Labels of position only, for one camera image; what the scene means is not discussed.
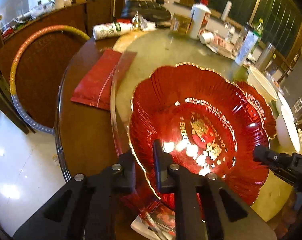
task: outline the red bottle cap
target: red bottle cap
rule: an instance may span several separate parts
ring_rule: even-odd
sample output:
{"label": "red bottle cap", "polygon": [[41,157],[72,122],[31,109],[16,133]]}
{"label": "red bottle cap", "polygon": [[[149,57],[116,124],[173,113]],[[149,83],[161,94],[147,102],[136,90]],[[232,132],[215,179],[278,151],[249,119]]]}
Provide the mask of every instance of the red bottle cap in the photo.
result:
{"label": "red bottle cap", "polygon": [[200,0],[200,3],[204,4],[204,5],[208,5],[209,4],[209,0]]}

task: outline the green label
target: green label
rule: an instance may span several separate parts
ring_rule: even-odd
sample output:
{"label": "green label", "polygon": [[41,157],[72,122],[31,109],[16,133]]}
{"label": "green label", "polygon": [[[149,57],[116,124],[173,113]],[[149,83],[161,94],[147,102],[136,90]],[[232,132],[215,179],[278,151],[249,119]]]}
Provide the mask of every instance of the green label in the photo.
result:
{"label": "green label", "polygon": [[117,32],[121,32],[121,26],[119,23],[114,23]]}

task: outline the round table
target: round table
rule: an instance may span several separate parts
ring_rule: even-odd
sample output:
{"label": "round table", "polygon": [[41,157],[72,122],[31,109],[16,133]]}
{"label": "round table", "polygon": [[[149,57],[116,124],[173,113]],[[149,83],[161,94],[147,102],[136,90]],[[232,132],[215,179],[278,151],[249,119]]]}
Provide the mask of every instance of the round table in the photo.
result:
{"label": "round table", "polygon": [[[156,68],[163,65],[175,65],[180,62],[192,62],[201,67],[215,69],[224,78],[231,81],[246,81],[247,79],[248,73],[245,67],[238,66],[233,60],[213,53],[199,41],[173,36],[168,30],[154,31],[139,36],[141,37],[131,44],[125,36],[97,42],[91,39],[73,57],[67,67],[58,96],[55,123],[56,146],[66,180],[77,173],[83,173],[87,176],[97,174],[105,167],[116,163],[116,149],[118,152],[129,149],[126,126],[131,114],[132,93],[136,85],[148,78]],[[114,45],[121,47],[119,46],[121,42],[129,44],[122,57],[134,55],[134,60],[128,69],[121,67],[120,60],[115,70],[111,91],[111,123],[110,112],[73,103],[70,98],[78,83],[97,62],[103,51]],[[274,106],[272,108],[276,117],[277,111]],[[112,128],[115,131],[115,143]],[[277,139],[271,141],[271,147],[274,150],[281,150]],[[254,204],[257,208],[255,209],[253,205],[253,209],[265,221],[268,221],[285,204],[292,187],[275,177],[271,172],[265,185],[260,191],[265,191],[262,194],[264,197],[260,199],[258,197]],[[269,208],[267,207],[261,212],[260,207],[266,205],[267,197],[271,196],[268,191],[270,187],[276,188],[274,199],[278,205],[274,207],[273,204],[270,204]],[[119,230],[116,231],[118,239],[123,237],[126,239],[130,237],[142,238],[141,235],[130,229],[130,223],[135,219],[137,213],[129,211],[121,203],[119,206],[117,223]]]}

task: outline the lying white bottle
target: lying white bottle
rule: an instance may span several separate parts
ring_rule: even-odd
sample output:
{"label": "lying white bottle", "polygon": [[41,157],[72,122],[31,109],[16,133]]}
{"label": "lying white bottle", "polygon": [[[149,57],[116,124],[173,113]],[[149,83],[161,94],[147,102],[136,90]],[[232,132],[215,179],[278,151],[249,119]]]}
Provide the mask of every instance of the lying white bottle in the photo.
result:
{"label": "lying white bottle", "polygon": [[93,36],[97,41],[109,37],[121,36],[132,31],[133,25],[131,23],[106,23],[95,25],[93,27]]}

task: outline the green bottle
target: green bottle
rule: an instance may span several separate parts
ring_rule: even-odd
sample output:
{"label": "green bottle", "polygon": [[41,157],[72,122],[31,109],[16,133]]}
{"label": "green bottle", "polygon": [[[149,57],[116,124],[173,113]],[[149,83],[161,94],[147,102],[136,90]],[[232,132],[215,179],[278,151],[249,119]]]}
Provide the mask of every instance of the green bottle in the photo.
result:
{"label": "green bottle", "polygon": [[256,47],[258,47],[259,45],[259,41],[261,41],[262,38],[262,33],[264,31],[264,27],[262,26],[262,24],[264,23],[263,19],[259,19],[259,22],[257,22],[256,24],[253,24],[252,27],[254,29],[254,33],[256,35],[259,36],[258,41],[256,42],[256,44],[253,46],[252,50],[251,50],[251,54],[253,54],[254,50],[256,49]]}

